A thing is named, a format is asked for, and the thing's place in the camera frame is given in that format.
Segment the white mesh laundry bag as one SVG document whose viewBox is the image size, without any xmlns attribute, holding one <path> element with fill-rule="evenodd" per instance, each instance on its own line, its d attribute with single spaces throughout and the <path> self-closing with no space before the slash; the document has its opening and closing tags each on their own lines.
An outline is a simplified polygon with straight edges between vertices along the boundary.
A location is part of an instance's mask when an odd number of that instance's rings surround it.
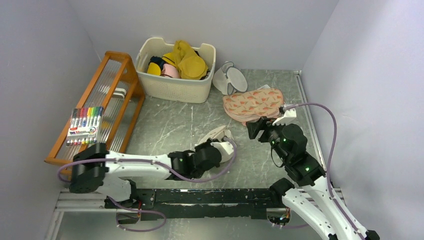
<svg viewBox="0 0 424 240">
<path fill-rule="evenodd" d="M 206 142 L 208 139 L 217 139 L 219 142 L 223 142 L 223 138 L 228 138 L 231 140 L 234 140 L 234 137 L 231 133 L 231 131 L 225 126 L 221 125 L 219 127 L 214 128 L 210 132 L 208 132 L 205 136 L 203 136 L 195 146 L 200 145 L 204 142 Z"/>
</svg>

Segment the yellow bra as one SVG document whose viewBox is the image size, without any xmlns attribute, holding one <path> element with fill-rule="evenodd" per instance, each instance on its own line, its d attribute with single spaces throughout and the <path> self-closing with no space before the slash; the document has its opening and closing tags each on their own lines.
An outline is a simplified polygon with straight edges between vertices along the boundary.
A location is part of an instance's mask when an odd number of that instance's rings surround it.
<svg viewBox="0 0 424 240">
<path fill-rule="evenodd" d="M 172 51 L 161 58 L 166 64 L 175 68 L 176 73 L 168 75 L 163 66 L 162 72 L 172 78 L 204 80 L 210 72 L 204 59 L 184 40 L 177 40 Z"/>
</svg>

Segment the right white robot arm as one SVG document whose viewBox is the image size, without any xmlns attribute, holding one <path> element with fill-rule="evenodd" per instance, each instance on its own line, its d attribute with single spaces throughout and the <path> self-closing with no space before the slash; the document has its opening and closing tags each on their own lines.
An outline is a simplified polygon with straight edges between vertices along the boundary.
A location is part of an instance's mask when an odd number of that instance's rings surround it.
<svg viewBox="0 0 424 240">
<path fill-rule="evenodd" d="M 269 188 L 275 207 L 290 208 L 323 240 L 380 239 L 375 230 L 360 224 L 334 193 L 326 171 L 307 152 L 308 140 L 298 125 L 275 125 L 273 119 L 261 117 L 247 122 L 246 127 L 251 140 L 270 144 L 288 175 Z"/>
</svg>

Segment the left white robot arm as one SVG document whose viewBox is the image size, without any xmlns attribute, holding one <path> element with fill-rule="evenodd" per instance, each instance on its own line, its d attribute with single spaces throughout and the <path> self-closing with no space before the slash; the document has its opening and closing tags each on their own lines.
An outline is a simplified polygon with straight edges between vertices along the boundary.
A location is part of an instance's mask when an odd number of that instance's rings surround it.
<svg viewBox="0 0 424 240">
<path fill-rule="evenodd" d="M 96 143 L 73 157 L 69 191 L 74 194 L 98 192 L 126 208 L 139 200 L 133 177 L 199 183 L 203 174 L 230 161 L 233 144 L 224 139 L 207 139 L 194 150 L 161 155 L 134 155 L 109 151 Z"/>
</svg>

